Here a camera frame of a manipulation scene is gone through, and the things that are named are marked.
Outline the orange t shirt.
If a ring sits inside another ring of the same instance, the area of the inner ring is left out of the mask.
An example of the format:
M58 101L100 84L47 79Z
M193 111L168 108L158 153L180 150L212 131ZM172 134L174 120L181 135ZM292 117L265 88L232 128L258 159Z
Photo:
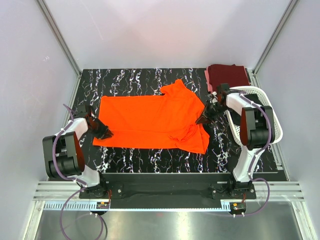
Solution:
M94 138L93 145L205 154L210 136L196 124L204 110L202 101L181 79L160 91L161 95L103 96L98 118L113 136Z

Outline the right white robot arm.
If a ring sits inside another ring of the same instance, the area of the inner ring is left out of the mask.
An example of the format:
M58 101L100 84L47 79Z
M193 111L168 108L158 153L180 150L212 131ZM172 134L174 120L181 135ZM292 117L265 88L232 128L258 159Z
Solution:
M240 116L239 126L228 119L233 138L241 146L238 162L225 184L212 184L213 199L242 199L254 194L253 173L262 153L270 144L278 141L278 122L266 93L258 87L230 87L220 84L212 92L211 99L196 120L206 124L217 120L226 111Z

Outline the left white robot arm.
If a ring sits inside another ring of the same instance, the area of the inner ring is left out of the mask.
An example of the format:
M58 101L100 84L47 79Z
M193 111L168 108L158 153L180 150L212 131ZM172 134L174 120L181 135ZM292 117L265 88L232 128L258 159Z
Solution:
M70 120L58 133L42 140L45 171L49 179L73 181L91 198L112 194L102 173L85 164L80 139L89 133L98 140L111 138L113 133L101 122L91 105L82 104L76 112L66 106Z

